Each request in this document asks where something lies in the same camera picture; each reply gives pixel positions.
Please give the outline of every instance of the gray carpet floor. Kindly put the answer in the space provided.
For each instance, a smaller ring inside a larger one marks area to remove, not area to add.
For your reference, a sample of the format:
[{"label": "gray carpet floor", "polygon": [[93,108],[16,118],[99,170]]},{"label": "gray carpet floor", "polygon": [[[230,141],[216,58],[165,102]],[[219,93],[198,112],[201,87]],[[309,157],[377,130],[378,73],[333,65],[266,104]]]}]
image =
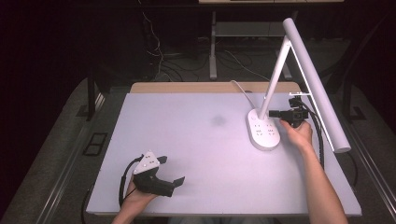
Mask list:
[{"label": "gray carpet floor", "polygon": [[[279,39],[264,39],[258,50],[233,49],[233,55],[240,63],[248,64],[246,67],[251,71],[269,78],[276,61],[275,50],[279,48],[279,43]],[[348,42],[343,40],[307,41],[305,44],[319,72],[336,63],[348,46]],[[224,44],[221,48],[227,49],[228,46]],[[166,53],[175,55],[174,53],[177,52],[169,49]],[[164,69],[157,76],[156,81],[180,81],[181,77],[184,81],[210,81],[207,54],[208,49],[196,59],[168,58],[163,64],[173,67],[179,75],[172,69]],[[218,75],[218,81],[265,80],[243,69],[226,51],[220,51],[218,54]],[[2,224],[81,223],[80,210],[84,196],[87,189],[94,184],[123,99],[130,89],[129,86],[114,86],[110,93],[101,95],[93,119],[86,121],[84,117],[84,108],[87,105],[86,88],[87,83],[84,80],[70,95],[64,111],[54,124],[28,175],[1,220]],[[341,92],[338,92],[337,95],[331,97],[336,109],[340,108],[340,94]],[[358,106],[366,119],[354,120],[350,127],[356,130],[390,188],[396,190],[396,179],[393,177],[396,168],[394,133],[357,88],[353,89],[352,106]],[[107,133],[102,152],[96,157],[82,155],[95,133]],[[394,223],[393,217],[378,193],[375,182],[361,162],[357,149],[353,148],[350,155],[357,163],[359,176],[353,188],[361,204],[363,216],[350,217],[349,222]],[[356,176],[352,159],[346,153],[337,154],[336,157],[352,185]],[[83,216],[86,223],[110,223],[112,219],[112,217],[98,217],[86,213]],[[309,223],[307,217],[279,217],[278,220],[283,224]],[[138,221],[146,223],[153,220],[141,218]]]}]

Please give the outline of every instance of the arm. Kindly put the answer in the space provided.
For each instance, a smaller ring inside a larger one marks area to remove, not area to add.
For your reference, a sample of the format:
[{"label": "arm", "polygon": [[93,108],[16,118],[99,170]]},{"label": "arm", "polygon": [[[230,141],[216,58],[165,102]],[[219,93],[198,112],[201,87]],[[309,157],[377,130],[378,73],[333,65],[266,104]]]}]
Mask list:
[{"label": "arm", "polygon": [[303,122],[296,129],[284,120],[280,123],[286,129],[290,141],[299,148],[303,156],[306,199],[311,223],[347,223],[343,206],[312,147],[312,129],[309,123]]},{"label": "arm", "polygon": [[113,219],[112,224],[132,223],[134,218],[146,208],[149,202],[157,197],[155,194],[143,193],[138,189],[135,189],[132,179],[129,182],[126,195],[128,196],[124,199],[122,207],[119,213]]}]

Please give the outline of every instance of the desk lamp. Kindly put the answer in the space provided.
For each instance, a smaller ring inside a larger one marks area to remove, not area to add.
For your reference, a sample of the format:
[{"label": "desk lamp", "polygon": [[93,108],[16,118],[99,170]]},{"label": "desk lamp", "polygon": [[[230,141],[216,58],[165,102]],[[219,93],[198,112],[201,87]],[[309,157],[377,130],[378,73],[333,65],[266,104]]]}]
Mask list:
[{"label": "desk lamp", "polygon": [[306,51],[303,40],[297,31],[292,19],[285,19],[283,27],[286,35],[276,60],[274,72],[262,102],[262,108],[252,109],[247,114],[249,137],[252,145],[259,150],[272,150],[280,142],[280,135],[273,119],[268,117],[268,105],[274,94],[276,83],[279,80],[283,65],[285,64],[289,50],[293,51],[294,57],[303,75],[305,85],[309,91],[312,104],[315,107],[321,125],[328,138],[332,151],[346,152],[350,150],[347,137],[341,124],[335,115],[329,97],[323,88],[318,73],[312,64],[311,58]]}]

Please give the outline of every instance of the white table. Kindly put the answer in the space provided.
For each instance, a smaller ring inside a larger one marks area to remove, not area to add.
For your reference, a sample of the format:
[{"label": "white table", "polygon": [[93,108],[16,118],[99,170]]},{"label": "white table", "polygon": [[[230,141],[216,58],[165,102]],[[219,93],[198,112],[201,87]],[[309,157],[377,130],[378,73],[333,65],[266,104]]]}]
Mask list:
[{"label": "white table", "polygon": [[[250,91],[264,91],[265,85],[242,83]],[[299,90],[295,84],[279,83],[277,91],[285,89]],[[261,105],[263,92],[249,97]],[[276,93],[270,109],[290,109],[289,98],[288,93]],[[87,212],[115,215],[125,167],[151,150],[157,157],[168,157],[157,174],[160,179],[186,179],[171,198],[150,203],[143,216],[307,214],[299,151],[281,127],[281,143],[274,150],[259,151],[251,145],[246,122],[250,109],[233,83],[135,84],[125,98]],[[313,144],[318,145],[316,137]],[[346,214],[360,216],[361,207],[326,139],[324,151],[326,174]]]}]

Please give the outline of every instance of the person's left hand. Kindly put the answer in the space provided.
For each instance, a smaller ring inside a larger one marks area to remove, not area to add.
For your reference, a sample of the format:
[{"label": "person's left hand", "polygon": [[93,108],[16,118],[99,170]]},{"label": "person's left hand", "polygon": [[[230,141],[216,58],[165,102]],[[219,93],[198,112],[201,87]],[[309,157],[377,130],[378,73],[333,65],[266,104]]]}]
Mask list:
[{"label": "person's left hand", "polygon": [[131,223],[132,220],[134,220],[134,218],[139,215],[154,198],[158,196],[155,194],[143,193],[136,189],[133,179],[134,176],[132,175],[128,184],[128,189],[126,190],[127,196],[123,201],[120,212],[114,218],[113,224]]}]

